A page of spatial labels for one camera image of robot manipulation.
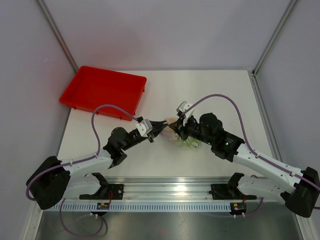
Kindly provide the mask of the clear zip top bag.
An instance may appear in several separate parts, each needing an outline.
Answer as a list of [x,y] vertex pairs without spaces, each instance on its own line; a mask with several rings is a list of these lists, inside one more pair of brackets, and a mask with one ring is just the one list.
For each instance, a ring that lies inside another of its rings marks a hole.
[[168,126],[161,131],[160,135],[176,147],[200,149],[203,146],[202,142],[190,136],[186,140],[182,140],[181,137]]

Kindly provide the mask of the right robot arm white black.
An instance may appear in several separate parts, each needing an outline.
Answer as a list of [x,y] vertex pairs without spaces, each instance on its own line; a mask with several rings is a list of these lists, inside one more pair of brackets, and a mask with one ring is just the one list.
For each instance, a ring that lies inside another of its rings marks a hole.
[[183,140],[189,137],[199,140],[209,145],[218,158],[262,175],[262,178],[254,178],[234,173],[227,183],[230,197],[267,198],[284,204],[298,216],[309,218],[312,215],[320,195],[320,178],[315,169],[293,167],[255,151],[242,138],[225,131],[223,123],[213,113],[205,113],[199,120],[193,116],[185,120],[182,116],[169,127]]

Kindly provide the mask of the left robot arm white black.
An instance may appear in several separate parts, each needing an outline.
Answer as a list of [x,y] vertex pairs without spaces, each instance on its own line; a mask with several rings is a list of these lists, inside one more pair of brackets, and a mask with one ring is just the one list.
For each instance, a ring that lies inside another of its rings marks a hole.
[[112,187],[101,172],[120,165],[125,151],[148,140],[153,142],[167,121],[142,119],[128,132],[116,127],[104,147],[87,156],[59,160],[48,157],[26,182],[26,196],[42,210],[50,209],[63,199],[111,200]]

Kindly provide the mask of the red plastic tray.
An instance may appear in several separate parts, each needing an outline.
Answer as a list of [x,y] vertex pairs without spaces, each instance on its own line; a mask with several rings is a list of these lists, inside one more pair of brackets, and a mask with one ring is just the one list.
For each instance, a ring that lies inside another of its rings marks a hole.
[[115,105],[134,116],[146,83],[144,76],[81,66],[59,101],[90,113],[101,105]]

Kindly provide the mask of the aluminium mounting rail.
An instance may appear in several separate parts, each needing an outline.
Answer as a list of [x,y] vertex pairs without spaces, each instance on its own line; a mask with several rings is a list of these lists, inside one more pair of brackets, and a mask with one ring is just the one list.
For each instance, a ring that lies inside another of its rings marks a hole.
[[109,184],[123,184],[122,200],[133,202],[203,202],[241,201],[213,200],[209,194],[212,184],[227,184],[228,177],[151,177],[109,178]]

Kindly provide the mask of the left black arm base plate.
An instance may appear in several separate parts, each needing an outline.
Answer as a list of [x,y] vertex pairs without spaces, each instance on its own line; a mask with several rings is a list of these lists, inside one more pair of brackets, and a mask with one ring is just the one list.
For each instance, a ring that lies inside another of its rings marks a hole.
[[124,195],[123,184],[109,184],[101,186],[94,194],[82,194],[80,200],[122,200]]

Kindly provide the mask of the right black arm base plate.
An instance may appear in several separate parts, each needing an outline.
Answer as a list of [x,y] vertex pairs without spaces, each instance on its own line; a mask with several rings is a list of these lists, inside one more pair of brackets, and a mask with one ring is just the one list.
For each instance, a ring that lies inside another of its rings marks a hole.
[[226,183],[214,183],[210,185],[208,192],[213,200],[256,200],[255,195],[244,195],[238,190],[235,193],[230,193]]

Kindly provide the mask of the right aluminium corner post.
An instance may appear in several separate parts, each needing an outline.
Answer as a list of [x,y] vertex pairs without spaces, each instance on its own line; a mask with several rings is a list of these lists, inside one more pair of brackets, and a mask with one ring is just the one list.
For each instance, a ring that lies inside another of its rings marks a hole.
[[275,29],[273,30],[261,56],[259,57],[254,69],[252,70],[252,75],[255,78],[257,77],[268,55],[270,54],[273,46],[276,44],[278,38],[280,37],[282,30],[284,29],[298,2],[299,0],[290,0],[283,14],[281,15],[281,18],[279,19]]

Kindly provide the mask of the aluminium corner post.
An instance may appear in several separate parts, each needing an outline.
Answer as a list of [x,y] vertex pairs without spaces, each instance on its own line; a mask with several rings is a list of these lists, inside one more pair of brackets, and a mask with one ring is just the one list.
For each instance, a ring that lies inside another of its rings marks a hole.
[[261,56],[259,57],[254,69],[252,70],[252,75],[255,78],[257,77],[268,55],[270,54],[273,46],[276,44],[278,38],[280,37],[282,30],[284,29],[298,2],[299,0],[290,0],[283,14],[281,15],[281,18],[279,19],[275,29],[273,30]]
[[51,29],[55,39],[57,40],[64,56],[66,57],[67,61],[69,62],[71,68],[76,73],[79,70],[79,67],[78,67],[70,49],[68,48],[68,46],[67,46],[67,44],[61,34],[61,31],[58,28],[58,25],[56,24],[56,21],[54,20],[53,15],[52,15],[49,7],[46,4],[46,1],[45,0],[35,0],[35,3],[39,7],[40,12],[43,14],[46,22],[48,23],[49,28]]

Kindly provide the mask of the left aluminium corner post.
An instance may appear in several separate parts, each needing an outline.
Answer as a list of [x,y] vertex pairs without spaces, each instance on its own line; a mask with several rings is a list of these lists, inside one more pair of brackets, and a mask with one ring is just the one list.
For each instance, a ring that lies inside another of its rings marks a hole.
[[67,44],[61,34],[61,31],[58,28],[58,25],[56,24],[56,21],[54,20],[53,15],[52,15],[49,7],[46,4],[46,1],[45,0],[35,0],[35,3],[39,7],[40,12],[43,14],[46,22],[48,23],[49,28],[51,29],[55,39],[57,40],[64,56],[66,57],[67,61],[69,62],[71,68],[76,73],[79,70],[79,67],[78,67],[70,49],[68,48],[68,46],[67,46]]

